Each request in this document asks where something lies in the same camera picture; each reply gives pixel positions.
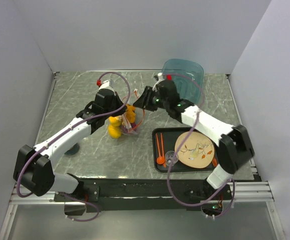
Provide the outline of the red fake chili pepper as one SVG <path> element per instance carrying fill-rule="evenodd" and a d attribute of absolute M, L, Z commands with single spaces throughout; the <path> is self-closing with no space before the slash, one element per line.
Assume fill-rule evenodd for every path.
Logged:
<path fill-rule="evenodd" d="M 171 81 L 171 80 L 172 80 L 172 76 L 168 74 L 168 75 L 166 76 L 166 79 Z"/>

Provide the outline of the clear zip top bag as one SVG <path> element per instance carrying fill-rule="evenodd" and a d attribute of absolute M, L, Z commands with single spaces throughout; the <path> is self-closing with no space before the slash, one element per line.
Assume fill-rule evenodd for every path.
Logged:
<path fill-rule="evenodd" d="M 121 115 L 122 121 L 120 129 L 124 135 L 137 135 L 140 132 L 140 126 L 145 117 L 145 111 L 141 108 L 136 108 L 133 103 L 139 99 L 138 90 L 135 89 L 129 96 L 127 109 Z"/>

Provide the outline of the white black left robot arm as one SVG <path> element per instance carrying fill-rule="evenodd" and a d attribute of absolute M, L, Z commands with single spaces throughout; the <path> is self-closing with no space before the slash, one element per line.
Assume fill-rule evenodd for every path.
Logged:
<path fill-rule="evenodd" d="M 66 193 L 73 201 L 84 195 L 84 182 L 76 176 L 54 172 L 59 159 L 75 144 L 101 128 L 110 116 L 121 115 L 126 107 L 118 94 L 111 89 L 101 89 L 75 118 L 48 140 L 30 147 L 23 146 L 17 156 L 13 178 L 17 182 L 17 193 L 24 186 L 38 197 L 49 191 Z"/>

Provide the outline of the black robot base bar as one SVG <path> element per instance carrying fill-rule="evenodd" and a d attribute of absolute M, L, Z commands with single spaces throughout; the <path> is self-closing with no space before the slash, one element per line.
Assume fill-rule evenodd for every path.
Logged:
<path fill-rule="evenodd" d="M 230 186 L 217 192 L 207 181 L 199 179 L 108 179 L 85 178 L 84 193 L 78 195 L 79 202 L 56 194 L 54 200 L 64 203 L 64 213 L 82 216 L 97 211 L 137 211 L 137 210 L 191 210 L 175 201 L 188 204 L 201 203 L 211 197 L 213 201 L 229 200 Z"/>

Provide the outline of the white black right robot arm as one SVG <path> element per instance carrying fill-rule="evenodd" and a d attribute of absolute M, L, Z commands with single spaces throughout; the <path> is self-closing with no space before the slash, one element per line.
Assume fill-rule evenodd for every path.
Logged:
<path fill-rule="evenodd" d="M 171 80 L 159 81 L 154 87 L 147 86 L 133 106 L 152 112 L 164 109 L 171 118 L 192 127 L 191 130 L 199 131 L 215 143 L 218 165 L 207 177 L 208 184 L 203 188 L 209 199 L 217 198 L 221 194 L 221 186 L 254 156 L 246 127 L 224 123 L 193 102 L 182 99 Z"/>

